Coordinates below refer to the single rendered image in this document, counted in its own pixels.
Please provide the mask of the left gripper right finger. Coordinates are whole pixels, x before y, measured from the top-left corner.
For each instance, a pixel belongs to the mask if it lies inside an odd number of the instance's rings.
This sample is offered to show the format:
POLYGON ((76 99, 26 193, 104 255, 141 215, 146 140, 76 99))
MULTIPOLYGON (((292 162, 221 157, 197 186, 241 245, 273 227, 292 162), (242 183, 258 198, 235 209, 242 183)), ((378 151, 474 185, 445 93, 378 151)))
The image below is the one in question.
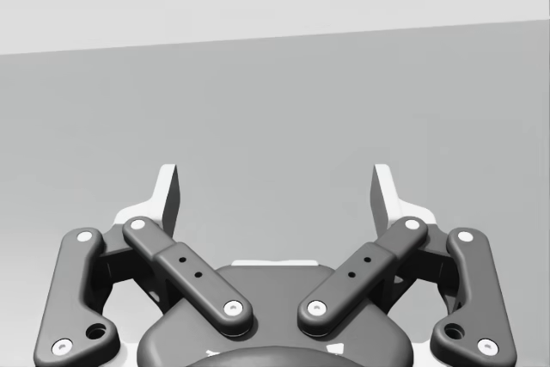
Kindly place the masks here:
POLYGON ((365 301, 387 312, 417 280, 437 286, 447 315, 429 349, 448 366, 514 366, 516 345, 488 237, 449 233, 434 214, 401 199, 391 169, 373 167, 370 207, 377 238, 366 242, 299 304, 297 325, 325 337, 365 301))

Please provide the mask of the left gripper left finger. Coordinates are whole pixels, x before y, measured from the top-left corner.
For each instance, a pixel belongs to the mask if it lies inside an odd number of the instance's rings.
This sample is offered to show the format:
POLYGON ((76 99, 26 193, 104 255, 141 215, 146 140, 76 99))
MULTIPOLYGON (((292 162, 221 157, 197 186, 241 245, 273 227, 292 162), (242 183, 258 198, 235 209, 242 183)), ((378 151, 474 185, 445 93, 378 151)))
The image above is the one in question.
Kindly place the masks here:
POLYGON ((163 313, 186 300, 217 333, 245 335, 252 304, 196 252, 173 238, 180 208, 177 167, 160 167, 149 199, 120 210, 111 229, 62 238, 34 348, 38 366, 102 366, 121 349, 103 314, 113 286, 132 279, 163 313))

